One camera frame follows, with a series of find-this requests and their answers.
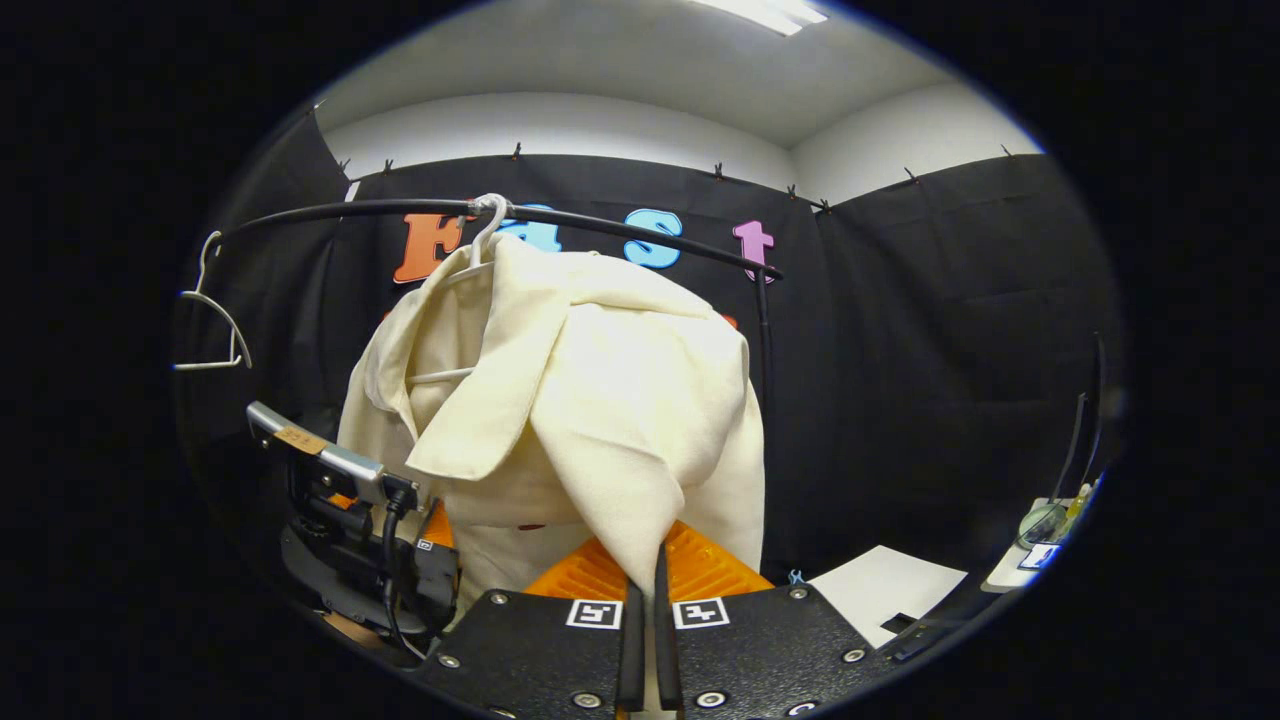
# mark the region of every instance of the blue letter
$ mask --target blue letter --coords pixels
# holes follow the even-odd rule
[[[534,202],[525,205],[525,208],[550,210],[550,206],[548,205],[536,205]],[[559,231],[559,225],[534,222],[513,224],[516,222],[517,220],[503,220],[499,229],[502,232],[509,232],[511,234],[518,236],[520,240],[544,252],[559,252],[561,245],[556,241],[556,233]]]
[[[658,231],[672,237],[678,236],[685,229],[680,224],[680,218],[662,210],[636,210],[622,222],[637,228]],[[669,268],[676,264],[676,260],[680,260],[678,250],[640,240],[632,240],[623,245],[622,254],[627,256],[627,260],[645,268]]]

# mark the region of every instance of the ceiling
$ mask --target ceiling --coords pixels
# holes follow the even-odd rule
[[[445,97],[572,92],[689,113],[790,150],[855,110],[955,79],[824,13],[782,37],[689,0],[495,0],[355,69],[323,94],[316,119],[326,131]]]

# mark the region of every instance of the white wall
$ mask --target white wall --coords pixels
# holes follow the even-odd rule
[[[796,145],[796,192],[835,205],[974,160],[1043,152],[986,97],[959,83],[915,90],[854,113]]]
[[[399,108],[323,132],[347,177],[383,169],[504,155],[596,155],[664,163],[785,190],[791,155],[753,135],[685,113],[593,95],[470,95]]]

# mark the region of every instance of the screw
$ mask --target screw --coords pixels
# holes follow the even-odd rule
[[[703,693],[698,696],[699,707],[719,707],[724,705],[724,693]]]

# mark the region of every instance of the white table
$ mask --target white table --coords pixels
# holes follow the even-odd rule
[[[1074,500],[1074,497],[1064,497],[1059,498],[1057,503],[1066,507],[1071,505],[1071,501]],[[1032,502],[1030,510],[1036,510],[1037,507],[1042,507],[1044,505],[1048,505],[1048,498],[1037,497],[1036,501]],[[987,580],[982,583],[982,589],[984,592],[1006,593],[1032,582],[1032,578],[1034,578],[1036,573],[1039,570],[1024,570],[1018,566],[1019,562],[1027,559],[1027,553],[1029,552],[1029,550],[1018,544],[1018,541],[1015,539],[1014,543],[1009,546],[1009,550],[1005,551],[1005,556],[1000,559],[996,569],[987,575]]]

